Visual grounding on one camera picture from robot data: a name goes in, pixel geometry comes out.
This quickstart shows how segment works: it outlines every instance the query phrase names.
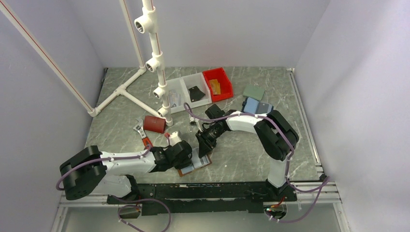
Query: white wall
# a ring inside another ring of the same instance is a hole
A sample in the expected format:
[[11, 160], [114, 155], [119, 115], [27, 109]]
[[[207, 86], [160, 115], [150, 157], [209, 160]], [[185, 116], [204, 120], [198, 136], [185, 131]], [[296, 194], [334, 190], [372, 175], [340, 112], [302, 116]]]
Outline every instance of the white wall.
[[[94, 106], [103, 66], [71, 6], [8, 3]], [[91, 118], [1, 13], [0, 44], [0, 231], [50, 231], [59, 166], [84, 147]]]
[[[138, 66], [118, 0], [70, 0], [106, 67]], [[294, 67], [329, 0], [153, 0], [166, 66]], [[140, 0], [127, 1], [132, 18]], [[137, 34], [145, 60], [148, 35]]]
[[330, 2], [296, 66], [353, 231], [410, 231], [410, 3]]

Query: pipe fitting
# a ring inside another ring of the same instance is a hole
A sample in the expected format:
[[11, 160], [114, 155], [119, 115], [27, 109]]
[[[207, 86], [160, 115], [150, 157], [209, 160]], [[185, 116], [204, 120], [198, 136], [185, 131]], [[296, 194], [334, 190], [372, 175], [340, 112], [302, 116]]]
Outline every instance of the pipe fitting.
[[147, 11], [144, 7], [142, 8], [143, 15], [134, 20], [135, 27], [137, 30], [144, 34], [146, 31], [149, 33], [156, 32], [156, 22], [157, 15], [155, 13], [155, 7], [152, 11]]
[[164, 95], [168, 95], [168, 91], [164, 87], [157, 87], [154, 91], [153, 94], [156, 98], [161, 99]]
[[168, 106], [168, 107], [164, 107], [164, 105], [162, 105], [161, 109], [158, 110], [158, 114], [159, 114], [161, 117], [165, 117], [165, 116], [168, 114], [169, 109], [170, 109], [169, 106]]
[[163, 70], [164, 69], [164, 58], [162, 56], [162, 52], [160, 55], [155, 55], [152, 53], [152, 58], [149, 59], [146, 63], [146, 68], [150, 72], [155, 72], [157, 69], [158, 70]]

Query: green square block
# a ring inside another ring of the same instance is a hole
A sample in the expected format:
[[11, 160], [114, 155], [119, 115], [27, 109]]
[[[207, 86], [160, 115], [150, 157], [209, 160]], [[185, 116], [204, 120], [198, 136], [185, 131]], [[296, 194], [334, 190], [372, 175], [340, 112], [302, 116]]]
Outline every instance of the green square block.
[[264, 93], [265, 93], [265, 90], [263, 88], [259, 88], [253, 85], [246, 85], [243, 96], [250, 97], [250, 98], [260, 101], [262, 100]]

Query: blue object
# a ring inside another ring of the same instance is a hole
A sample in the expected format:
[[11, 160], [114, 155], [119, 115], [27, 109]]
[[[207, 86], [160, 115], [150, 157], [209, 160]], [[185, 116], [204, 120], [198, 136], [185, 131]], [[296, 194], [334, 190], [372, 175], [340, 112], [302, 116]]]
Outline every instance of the blue object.
[[242, 112], [252, 114], [268, 114], [273, 110], [269, 103], [259, 102], [253, 98], [247, 97], [242, 103]]
[[259, 101], [253, 98], [246, 98], [244, 103], [245, 103], [245, 106], [243, 107], [242, 112], [252, 113], [252, 114], [256, 113], [256, 110], [258, 109]]

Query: white pvc pipe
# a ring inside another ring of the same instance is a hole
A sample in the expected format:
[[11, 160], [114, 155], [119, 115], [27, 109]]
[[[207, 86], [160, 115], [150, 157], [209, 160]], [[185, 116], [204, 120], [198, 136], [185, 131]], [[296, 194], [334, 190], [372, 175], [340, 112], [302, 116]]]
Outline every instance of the white pvc pipe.
[[[152, 46], [152, 55], [154, 56], [159, 56], [162, 54], [161, 48], [160, 48], [160, 42], [158, 39], [158, 22], [157, 22], [157, 13], [155, 7], [152, 5], [152, 0], [142, 0], [143, 4], [143, 13], [147, 14], [152, 23], [154, 24], [154, 29], [149, 31], [149, 39], [151, 41], [151, 46]], [[162, 59], [162, 64], [161, 68], [157, 68], [157, 76], [158, 76], [158, 83], [159, 86], [163, 86], [165, 91], [168, 91], [168, 88], [166, 87], [166, 79], [165, 79], [165, 72], [164, 72], [164, 63]], [[166, 115], [164, 115], [166, 123], [168, 126], [171, 126], [173, 124], [172, 118], [171, 118], [171, 108], [169, 104], [169, 98], [168, 95], [163, 95], [161, 97], [162, 100], [162, 106], [163, 108], [168, 111]]]
[[153, 9], [153, 5], [151, 0], [142, 0], [142, 7], [144, 7], [145, 9], [152, 11]]
[[125, 88], [130, 86], [138, 77], [140, 77], [142, 74], [144, 74], [146, 71], [146, 68], [143, 67], [139, 69], [132, 77], [130, 77], [124, 84], [122, 84]]
[[135, 36], [134, 30], [133, 30], [134, 23], [130, 19], [130, 13], [128, 12], [127, 4], [125, 3], [125, 0], [119, 0], [119, 4], [121, 5], [122, 14], [124, 15], [125, 21], [129, 22], [129, 23], [127, 23], [128, 32], [130, 33], [132, 44], [133, 44], [134, 50], [137, 54], [139, 66], [140, 66], [140, 68], [143, 68], [144, 63], [143, 63], [141, 51], [140, 51], [140, 48], [139, 48], [139, 45], [138, 45], [137, 37]]
[[103, 110], [110, 102], [112, 102], [119, 95], [118, 91], [115, 90], [107, 99], [105, 99], [101, 104], [95, 107], [96, 115], [98, 115], [101, 110]]
[[150, 33], [149, 40], [151, 41], [152, 53], [156, 56], [161, 54], [160, 51], [160, 43], [158, 42], [158, 34], [157, 33]]
[[152, 109], [151, 107], [147, 106], [145, 103], [143, 103], [142, 101], [138, 100], [137, 98], [135, 98], [133, 95], [131, 95], [129, 92], [127, 92], [125, 89], [119, 89], [118, 90], [119, 93], [121, 95], [123, 95], [124, 97], [130, 99], [131, 101], [133, 101], [135, 104], [141, 106], [141, 108], [143, 108], [144, 110], [148, 111], [150, 114], [152, 114], [155, 117], [161, 117], [157, 111], [155, 111], [154, 109]]
[[15, 14], [11, 7], [4, 1], [0, 0], [0, 10], [6, 16], [6, 18], [13, 24], [13, 26], [20, 32], [20, 34], [27, 40], [27, 42], [34, 48], [34, 50], [40, 55], [40, 57], [46, 62], [46, 64], [54, 71], [54, 73], [60, 78], [65, 86], [71, 91], [71, 93], [78, 99], [78, 101], [87, 109], [89, 114], [94, 113], [94, 109], [75, 88], [71, 81], [66, 77], [64, 72], [59, 68], [56, 62], [51, 58], [50, 54], [44, 49], [43, 46], [35, 39], [32, 33], [23, 24], [20, 18]]

